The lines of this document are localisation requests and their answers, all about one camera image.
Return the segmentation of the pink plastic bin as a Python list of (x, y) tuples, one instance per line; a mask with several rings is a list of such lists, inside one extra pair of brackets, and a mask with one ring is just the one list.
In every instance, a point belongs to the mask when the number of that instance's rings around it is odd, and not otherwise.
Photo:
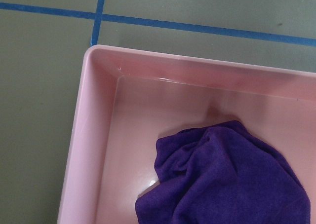
[(135, 224), (156, 141), (239, 120), (288, 161), (316, 221), (316, 75), (96, 45), (83, 59), (60, 224)]

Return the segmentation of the purple microfiber cloth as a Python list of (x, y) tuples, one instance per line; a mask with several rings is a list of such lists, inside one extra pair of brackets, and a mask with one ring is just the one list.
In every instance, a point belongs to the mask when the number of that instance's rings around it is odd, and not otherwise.
[(308, 224), (311, 203), (276, 149), (238, 121), (156, 142), (158, 185), (138, 197), (140, 224)]

